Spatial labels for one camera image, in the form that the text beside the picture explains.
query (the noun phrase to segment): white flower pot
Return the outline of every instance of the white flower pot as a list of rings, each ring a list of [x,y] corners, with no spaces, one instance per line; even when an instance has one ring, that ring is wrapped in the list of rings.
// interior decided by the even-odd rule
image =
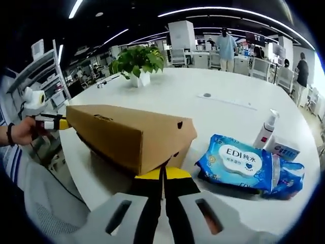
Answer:
[[[131,84],[134,87],[143,87],[150,84],[150,73],[144,73],[143,70],[141,70],[140,78],[135,76],[133,73],[131,73],[130,78]]]

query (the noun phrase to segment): white spray bottle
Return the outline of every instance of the white spray bottle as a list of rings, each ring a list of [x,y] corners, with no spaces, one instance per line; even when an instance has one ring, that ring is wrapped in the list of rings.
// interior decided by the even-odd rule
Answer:
[[[274,131],[274,122],[276,118],[279,117],[279,113],[274,109],[270,109],[270,110],[271,110],[271,116],[268,118],[267,121],[264,122],[261,131],[259,132],[253,144],[255,148],[263,148],[267,143],[267,141],[270,139]]]

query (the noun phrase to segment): hand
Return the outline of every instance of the hand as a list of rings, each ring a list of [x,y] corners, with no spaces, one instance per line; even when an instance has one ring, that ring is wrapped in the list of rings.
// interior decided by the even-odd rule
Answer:
[[[30,144],[32,140],[32,134],[35,129],[36,122],[31,117],[26,117],[20,124],[12,126],[11,137],[15,144],[22,146]]]

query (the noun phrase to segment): white round table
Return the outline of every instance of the white round table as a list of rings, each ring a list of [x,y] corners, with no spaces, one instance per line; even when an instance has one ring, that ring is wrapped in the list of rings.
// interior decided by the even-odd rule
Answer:
[[[216,99],[198,97],[204,93]],[[192,118],[198,137],[183,168],[192,173],[200,190],[211,191],[237,209],[241,221],[254,230],[284,234],[300,216],[319,179],[317,150],[305,119],[280,87],[259,79],[223,71],[166,68],[163,74],[153,74],[146,87],[131,87],[121,76],[104,88],[90,87],[70,104],[109,104]],[[296,196],[287,201],[227,196],[227,191],[197,179],[194,163],[206,152],[213,134],[252,144],[271,108],[280,114],[274,134],[296,142],[301,150],[295,161],[305,166],[305,178]],[[60,137],[71,176],[90,210],[126,190],[129,180],[93,157],[73,128],[60,131]],[[161,217],[156,236],[155,242],[171,242],[167,218]]]

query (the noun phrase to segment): cable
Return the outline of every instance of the cable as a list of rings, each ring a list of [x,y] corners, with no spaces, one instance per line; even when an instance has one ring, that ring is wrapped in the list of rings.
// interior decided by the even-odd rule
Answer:
[[[62,184],[62,182],[60,181],[60,180],[58,180],[58,178],[56,178],[56,176],[51,172],[51,170],[49,170],[48,168],[46,168],[47,169],[47,171],[49,171],[52,175],[53,175],[53,177],[60,183],[60,185],[61,186],[63,186],[63,188],[67,191],[67,192],[69,192],[72,196],[74,196],[76,199],[78,199],[80,202],[82,202],[83,204],[85,204],[86,206],[87,206],[87,204],[83,201],[83,200],[81,200],[79,197],[77,197],[76,195],[74,195],[72,192],[70,192],[63,184]]]
[[[20,111],[18,112],[18,116],[19,116],[19,118],[20,118],[20,120],[22,120],[22,116],[21,116],[21,114],[22,114],[22,112],[23,112],[23,110],[24,110],[24,108],[25,108],[25,103],[26,103],[26,101],[24,101],[21,105],[20,105]]]
[[[30,146],[32,147],[32,150],[35,152],[36,156],[39,158],[39,160],[40,160],[40,164],[41,164],[41,163],[42,163],[42,160],[41,160],[41,158],[40,158],[39,154],[37,153],[37,151],[35,150],[35,148],[34,148],[33,144],[32,144],[32,143],[30,143]]]

